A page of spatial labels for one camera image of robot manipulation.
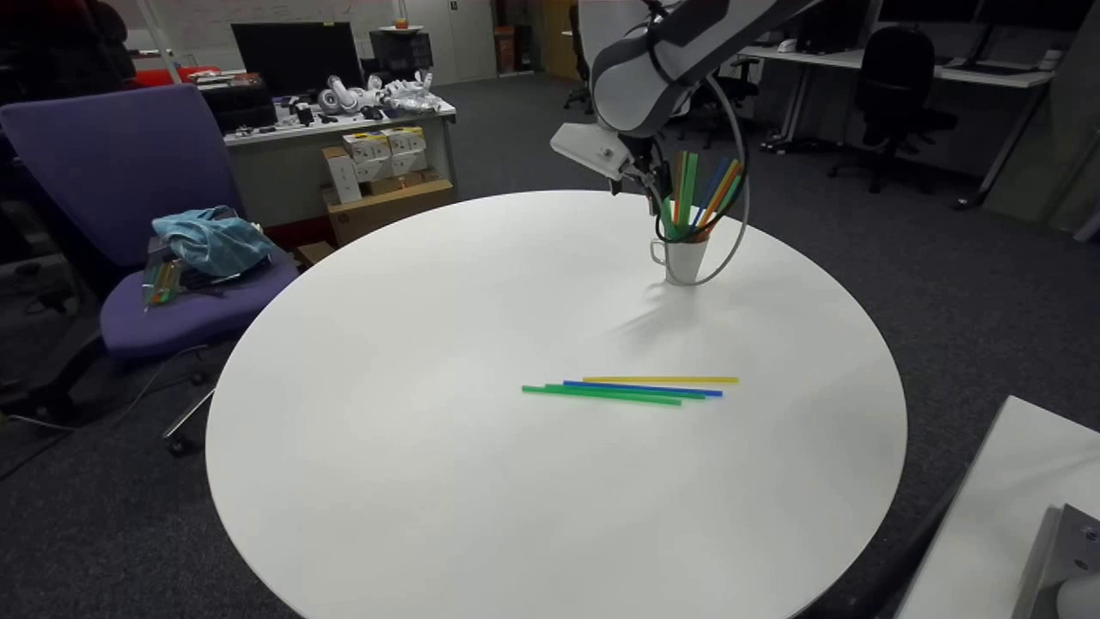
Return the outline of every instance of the monitor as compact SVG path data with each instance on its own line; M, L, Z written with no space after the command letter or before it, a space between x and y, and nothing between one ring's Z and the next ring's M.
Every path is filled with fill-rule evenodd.
M1077 31L1090 17L1093 0L982 0L980 21L1040 27L1040 31Z
M798 51L857 49L867 33L868 0L827 0L798 17Z
M974 21L980 0L882 0L880 21Z
M432 70L432 42L421 31L371 31L371 49L382 79L412 79Z
M330 76L362 86L349 24L232 24L247 71L272 94L324 89Z

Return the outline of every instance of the yellow straw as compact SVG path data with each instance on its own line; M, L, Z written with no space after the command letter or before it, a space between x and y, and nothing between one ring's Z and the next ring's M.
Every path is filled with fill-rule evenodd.
M744 165L729 165L729 173L723 174L719 192L710 196L709 208L697 215L702 227L709 227L709 221L719 221L719 208L725 207L732 183L741 178Z

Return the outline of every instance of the pen holder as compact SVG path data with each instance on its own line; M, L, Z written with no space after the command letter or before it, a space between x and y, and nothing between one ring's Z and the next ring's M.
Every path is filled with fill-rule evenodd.
M697 267L709 255L709 239L653 239L648 255L668 267L669 286L697 286Z

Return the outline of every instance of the bag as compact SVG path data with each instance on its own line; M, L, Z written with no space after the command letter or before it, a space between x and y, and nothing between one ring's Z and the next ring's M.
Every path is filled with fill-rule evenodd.
M183 260L185 276L208 286L232 281L267 260L272 239L231 207L185 208L152 221L157 239Z

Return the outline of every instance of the white surface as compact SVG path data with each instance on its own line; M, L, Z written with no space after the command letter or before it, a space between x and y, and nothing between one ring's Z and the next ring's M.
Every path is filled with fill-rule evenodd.
M896 491L894 358L758 229L703 287L668 286L648 238L638 196L514 192L307 270L208 404L242 561L312 619L770 619L821 595ZM741 386L687 409L520 391L605 370Z
M900 619L1008 619L1047 504L1100 515L1100 432L1008 400Z
M750 57L767 57L767 60L791 60L791 64L826 64L826 70L844 70L857 71L864 64L864 49L844 49L835 55L807 55L807 51L778 51L778 49L741 49ZM1039 89L1054 79L1054 71L1012 71L1012 76L998 76L998 71L980 71L980 70L949 70L935 64L935 79L943 83L969 83L969 86L993 86L993 89Z
M300 138L320 138L320 135L349 135L349 131L377 131L377 127L401 127L401 125L421 125L421 118L457 118L457 111L444 98L435 114L407 114L407 118L390 118L390 119L363 119L363 118L338 118L332 125L312 119L307 125L276 125L267 135L228 135L228 148L251 148L251 144L272 144L272 140L300 140Z

